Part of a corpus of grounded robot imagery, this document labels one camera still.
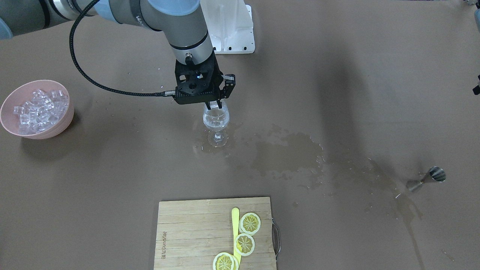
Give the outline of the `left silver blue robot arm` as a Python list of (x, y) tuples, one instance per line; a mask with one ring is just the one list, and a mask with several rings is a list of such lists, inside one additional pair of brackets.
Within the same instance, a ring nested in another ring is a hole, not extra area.
[[(467, 5), (475, 6), (476, 10), (474, 12), (475, 25), (477, 26), (478, 32), (480, 32), (480, 1), (479, 0), (464, 0)], [(473, 94), (480, 94), (480, 75), (478, 75), (478, 84), (472, 89)]]

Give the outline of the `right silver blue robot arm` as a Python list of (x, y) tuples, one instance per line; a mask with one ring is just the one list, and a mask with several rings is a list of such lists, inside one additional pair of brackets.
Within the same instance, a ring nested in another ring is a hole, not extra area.
[[(106, 87), (80, 67), (74, 51), (74, 34), (84, 17), (98, 15), (119, 24), (163, 32), (175, 55), (176, 87), (157, 93), (134, 93)], [(198, 0), (2, 0), (1, 39), (48, 29), (73, 21), (70, 55), (79, 73), (101, 89), (136, 97), (173, 97), (180, 105), (204, 103), (206, 109), (223, 109), (236, 85), (234, 74), (218, 67), (215, 50)]]

